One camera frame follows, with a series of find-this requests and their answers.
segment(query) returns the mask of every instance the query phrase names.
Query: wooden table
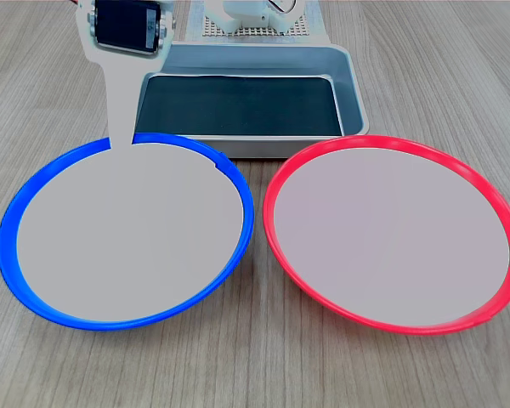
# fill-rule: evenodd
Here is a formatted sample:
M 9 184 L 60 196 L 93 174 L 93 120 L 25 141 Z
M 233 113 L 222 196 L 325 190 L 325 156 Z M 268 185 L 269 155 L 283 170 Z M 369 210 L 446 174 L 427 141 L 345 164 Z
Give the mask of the wooden table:
M 176 4 L 179 37 L 187 2 Z M 371 133 L 465 161 L 510 203 L 510 3 L 324 2 L 357 70 Z M 21 185 L 107 133 L 105 88 L 74 6 L 0 1 L 0 221 Z M 447 337 L 404 337 L 323 309 L 285 277 L 262 225 L 278 162 L 239 162 L 256 227 L 203 303 L 125 332 L 36 317 L 0 275 L 0 407 L 510 408 L 510 305 Z

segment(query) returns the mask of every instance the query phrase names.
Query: metal tray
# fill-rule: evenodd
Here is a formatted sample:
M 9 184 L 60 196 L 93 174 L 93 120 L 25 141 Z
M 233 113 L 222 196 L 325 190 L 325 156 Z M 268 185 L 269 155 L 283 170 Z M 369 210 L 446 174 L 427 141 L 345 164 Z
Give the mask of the metal tray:
M 187 134 L 175 129 L 176 134 L 199 140 L 222 151 L 232 159 L 284 159 L 304 147 L 321 140 L 339 136 L 365 134 L 368 129 L 360 92 L 355 80 L 348 52 L 338 46 L 315 46 L 306 44 L 239 44 L 175 42 L 161 72 L 145 78 L 139 99 L 136 131 L 172 133 L 166 121 L 148 121 L 150 115 L 158 115 L 159 101 L 171 98 L 166 89 L 159 91 L 158 100 L 145 101 L 151 78 L 170 77 L 259 77 L 259 78 L 325 78 L 332 89 L 332 103 L 340 128 L 338 134 Z M 280 98 L 262 103 L 280 109 Z M 196 121 L 200 112 L 186 114 L 185 121 Z M 284 117 L 295 121 L 294 115 Z

